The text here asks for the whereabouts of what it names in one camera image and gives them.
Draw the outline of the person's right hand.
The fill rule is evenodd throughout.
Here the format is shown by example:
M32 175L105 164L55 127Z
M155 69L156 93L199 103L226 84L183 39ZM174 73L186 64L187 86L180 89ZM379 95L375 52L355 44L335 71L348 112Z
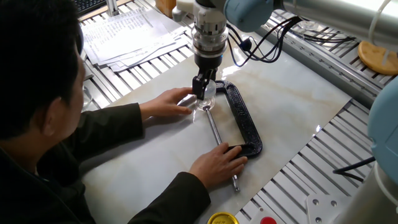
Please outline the person's right hand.
M223 142L210 152L202 154L188 172L197 177L206 189L210 189L243 171L248 158L237 158L241 151L241 146L229 149L229 144Z

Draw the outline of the person's left hand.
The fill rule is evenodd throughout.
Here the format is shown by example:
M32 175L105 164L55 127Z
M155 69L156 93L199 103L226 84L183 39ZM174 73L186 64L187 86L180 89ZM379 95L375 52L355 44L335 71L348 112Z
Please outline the person's left hand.
M150 117L188 115L192 110L178 103L192 93L192 87L173 88L160 94L157 98L139 105L142 121Z

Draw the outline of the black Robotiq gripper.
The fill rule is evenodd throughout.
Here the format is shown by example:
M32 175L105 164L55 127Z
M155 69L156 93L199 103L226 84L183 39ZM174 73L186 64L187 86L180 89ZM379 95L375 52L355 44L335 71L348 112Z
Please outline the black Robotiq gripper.
M216 73L223 61L223 55L208 57L195 53L194 61L199 71L198 75L192 79L192 93L197 96L197 99L203 100L208 82L216 80Z

